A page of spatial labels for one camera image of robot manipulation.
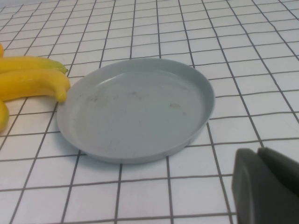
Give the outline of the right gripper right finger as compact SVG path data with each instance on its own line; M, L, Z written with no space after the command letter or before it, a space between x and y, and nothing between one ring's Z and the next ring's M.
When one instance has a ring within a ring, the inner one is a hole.
M299 163L270 148L259 148L258 155L275 177L294 194L299 193Z

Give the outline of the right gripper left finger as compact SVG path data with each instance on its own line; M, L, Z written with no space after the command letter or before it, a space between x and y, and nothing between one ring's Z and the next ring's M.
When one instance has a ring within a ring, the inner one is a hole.
M286 188L269 170L258 151L236 151L232 180L239 224L297 224L299 194Z

